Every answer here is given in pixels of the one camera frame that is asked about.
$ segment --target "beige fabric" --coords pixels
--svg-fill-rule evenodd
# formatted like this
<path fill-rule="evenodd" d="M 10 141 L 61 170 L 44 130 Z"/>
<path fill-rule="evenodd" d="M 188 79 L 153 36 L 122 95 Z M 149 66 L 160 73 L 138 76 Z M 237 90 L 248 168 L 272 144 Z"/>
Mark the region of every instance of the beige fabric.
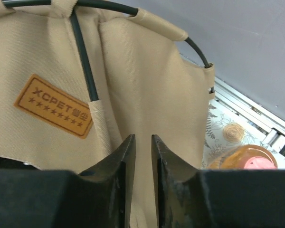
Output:
<path fill-rule="evenodd" d="M 201 68 L 198 65 L 195 65 L 191 62 L 188 62 L 186 60 L 184 60 L 183 62 L 184 62 L 184 65 L 186 66 L 186 69 L 188 70 L 189 74 L 195 74 L 196 71 L 199 71 L 199 72 L 203 71 L 202 74 L 205 75 L 208 90 L 210 90 L 212 87 L 214 87 L 214 77 L 215 77 L 214 64 L 210 63 L 211 67 L 205 69 L 205 68 Z M 208 96 L 209 96 L 209 100 L 214 99 L 215 93 L 211 93 Z"/>
<path fill-rule="evenodd" d="M 131 227 L 154 228 L 151 135 L 158 134 L 176 154 L 200 167 L 214 67 L 205 70 L 183 61 L 173 40 L 184 40 L 187 33 L 146 11 L 140 9 L 135 19 L 79 8 L 100 98 L 89 102 L 67 18 L 76 1 L 66 1 L 67 6 L 52 2 L 55 6 L 13 11 L 0 1 L 0 157 L 81 172 L 134 133 Z M 32 74 L 89 103 L 94 125 L 86 139 L 13 106 Z"/>
<path fill-rule="evenodd" d="M 108 156 L 112 151 L 110 136 L 105 121 L 104 108 L 100 100 L 89 102 L 89 108 L 92 119 L 94 121 L 97 138 L 100 144 L 100 151 L 97 154 L 100 154 L 100 158 L 103 159 Z"/>
<path fill-rule="evenodd" d="M 128 17 L 128 20 L 142 25 L 173 41 L 183 41 L 188 38 L 188 33 L 186 31 L 141 8 L 138 8 L 138 13 L 135 17 Z"/>

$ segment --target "pink lid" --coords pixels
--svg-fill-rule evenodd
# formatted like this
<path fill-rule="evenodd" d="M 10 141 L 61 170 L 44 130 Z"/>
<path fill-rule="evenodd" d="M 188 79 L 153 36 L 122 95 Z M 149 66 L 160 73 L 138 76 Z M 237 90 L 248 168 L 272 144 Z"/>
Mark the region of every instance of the pink lid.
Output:
<path fill-rule="evenodd" d="M 248 170 L 276 169 L 276 166 L 268 159 L 260 156 L 250 158 L 244 166 Z"/>

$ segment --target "plastic jar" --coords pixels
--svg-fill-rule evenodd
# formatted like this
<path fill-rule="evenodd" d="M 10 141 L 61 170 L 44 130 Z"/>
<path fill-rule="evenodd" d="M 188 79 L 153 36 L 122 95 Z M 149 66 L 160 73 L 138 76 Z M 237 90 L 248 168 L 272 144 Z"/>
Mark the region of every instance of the plastic jar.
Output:
<path fill-rule="evenodd" d="M 232 148 L 212 162 L 208 169 L 277 169 L 271 152 L 257 145 Z"/>

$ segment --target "orange container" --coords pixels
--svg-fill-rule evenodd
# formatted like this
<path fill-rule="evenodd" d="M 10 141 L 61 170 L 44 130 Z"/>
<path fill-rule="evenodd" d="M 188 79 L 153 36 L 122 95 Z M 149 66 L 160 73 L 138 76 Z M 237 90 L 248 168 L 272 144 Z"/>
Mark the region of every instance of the orange container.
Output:
<path fill-rule="evenodd" d="M 271 152 L 265 148 L 245 145 L 223 153 L 208 169 L 277 169 L 277 163 Z"/>

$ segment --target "orange label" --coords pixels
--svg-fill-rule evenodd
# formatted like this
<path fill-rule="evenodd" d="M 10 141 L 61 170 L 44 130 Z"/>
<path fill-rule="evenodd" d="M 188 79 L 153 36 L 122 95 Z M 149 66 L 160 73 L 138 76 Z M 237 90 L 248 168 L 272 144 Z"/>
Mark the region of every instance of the orange label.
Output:
<path fill-rule="evenodd" d="M 66 132 L 86 138 L 93 124 L 87 104 L 32 75 L 15 106 Z"/>

